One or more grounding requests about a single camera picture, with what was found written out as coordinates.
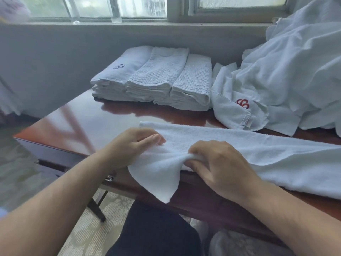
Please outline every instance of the desk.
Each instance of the desk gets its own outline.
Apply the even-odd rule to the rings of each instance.
[[[41,165],[61,173],[104,147],[109,141],[140,121],[224,127],[209,111],[181,111],[152,103],[96,100],[88,90],[14,137],[37,156]],[[281,135],[263,129],[260,133]],[[296,138],[341,145],[335,130],[297,130]],[[239,205],[215,194],[197,174],[182,172],[179,188],[163,204],[141,187],[127,169],[112,173],[112,181],[101,188],[146,203],[167,208],[209,224],[234,230],[272,243],[281,241]],[[291,192],[303,201],[341,220],[341,201]]]

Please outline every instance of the dark pants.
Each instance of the dark pants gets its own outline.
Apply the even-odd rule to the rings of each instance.
[[[106,256],[200,256],[197,231],[179,214],[135,201]]]

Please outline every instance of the person's left arm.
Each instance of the person's left arm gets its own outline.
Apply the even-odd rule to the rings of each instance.
[[[149,147],[164,142],[149,128],[121,133],[0,219],[1,255],[57,255],[105,177],[113,169],[130,165]]]

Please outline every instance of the person's left hand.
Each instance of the person's left hand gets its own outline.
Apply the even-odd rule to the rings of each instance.
[[[132,164],[148,148],[165,142],[164,137],[152,128],[129,128],[98,153],[111,169],[118,169]]]

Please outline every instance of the gray wall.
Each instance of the gray wall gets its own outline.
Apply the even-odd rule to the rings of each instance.
[[[266,26],[0,25],[0,75],[27,114],[43,117],[89,89],[90,79],[139,45],[189,47],[212,62],[241,62],[265,42]]]

